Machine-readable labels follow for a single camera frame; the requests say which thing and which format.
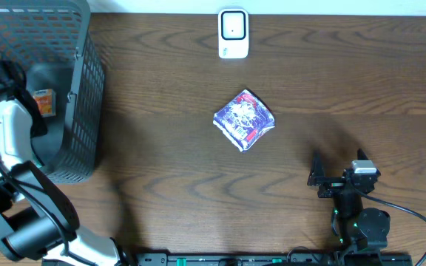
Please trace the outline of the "purple snack packet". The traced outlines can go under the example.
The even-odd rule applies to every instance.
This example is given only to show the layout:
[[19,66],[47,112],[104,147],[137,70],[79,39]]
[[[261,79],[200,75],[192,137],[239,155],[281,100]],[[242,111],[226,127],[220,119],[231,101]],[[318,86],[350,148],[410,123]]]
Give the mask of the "purple snack packet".
[[212,122],[240,152],[248,151],[275,127],[269,108],[248,89],[216,112]]

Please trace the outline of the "small orange white box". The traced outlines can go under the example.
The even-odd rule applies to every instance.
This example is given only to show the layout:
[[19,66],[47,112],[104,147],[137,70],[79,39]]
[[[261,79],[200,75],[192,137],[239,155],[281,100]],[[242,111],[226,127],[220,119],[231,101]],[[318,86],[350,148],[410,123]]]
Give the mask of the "small orange white box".
[[56,93],[53,89],[34,91],[33,98],[42,117],[56,116]]

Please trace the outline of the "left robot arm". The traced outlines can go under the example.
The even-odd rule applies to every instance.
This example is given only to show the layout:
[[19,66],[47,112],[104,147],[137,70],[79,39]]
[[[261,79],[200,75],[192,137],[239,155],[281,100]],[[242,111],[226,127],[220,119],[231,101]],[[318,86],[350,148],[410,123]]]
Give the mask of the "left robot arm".
[[23,68],[0,60],[0,252],[43,265],[135,265],[110,237],[82,226],[68,197],[33,162],[48,132]]

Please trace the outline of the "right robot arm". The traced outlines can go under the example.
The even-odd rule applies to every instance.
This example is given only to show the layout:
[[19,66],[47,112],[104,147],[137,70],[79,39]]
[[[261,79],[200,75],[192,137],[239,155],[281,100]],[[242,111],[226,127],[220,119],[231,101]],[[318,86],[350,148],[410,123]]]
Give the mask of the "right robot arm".
[[320,154],[314,152],[307,185],[317,187],[319,198],[331,198],[331,227],[342,247],[330,255],[334,265],[358,265],[367,259],[381,265],[380,250],[388,245],[390,216],[377,208],[364,208],[362,198],[375,189],[380,172],[364,151],[357,151],[351,167],[340,177],[326,177]]

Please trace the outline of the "white barcode scanner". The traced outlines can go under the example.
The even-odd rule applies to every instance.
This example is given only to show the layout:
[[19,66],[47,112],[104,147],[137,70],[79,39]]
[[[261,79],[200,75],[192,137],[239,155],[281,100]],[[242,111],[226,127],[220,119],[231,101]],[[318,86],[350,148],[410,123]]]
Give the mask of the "white barcode scanner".
[[243,59],[249,53],[249,15],[240,8],[223,9],[217,16],[218,55]]

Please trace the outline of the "grey plastic mesh basket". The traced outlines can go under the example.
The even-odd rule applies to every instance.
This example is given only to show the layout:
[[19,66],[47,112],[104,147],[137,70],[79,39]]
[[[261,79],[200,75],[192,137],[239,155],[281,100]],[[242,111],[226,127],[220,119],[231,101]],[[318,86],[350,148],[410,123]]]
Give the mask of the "grey plastic mesh basket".
[[0,0],[0,60],[23,68],[29,92],[55,92],[48,133],[31,140],[54,183],[82,183],[94,170],[105,74],[90,15],[84,0]]

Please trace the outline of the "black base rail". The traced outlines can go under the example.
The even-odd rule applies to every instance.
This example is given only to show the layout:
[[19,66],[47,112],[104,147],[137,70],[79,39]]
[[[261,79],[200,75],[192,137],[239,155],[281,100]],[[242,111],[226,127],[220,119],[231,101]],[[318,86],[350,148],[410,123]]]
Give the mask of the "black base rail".
[[139,253],[136,260],[139,266],[411,266],[413,264],[409,255],[359,254],[339,258],[324,253],[293,253],[291,255]]

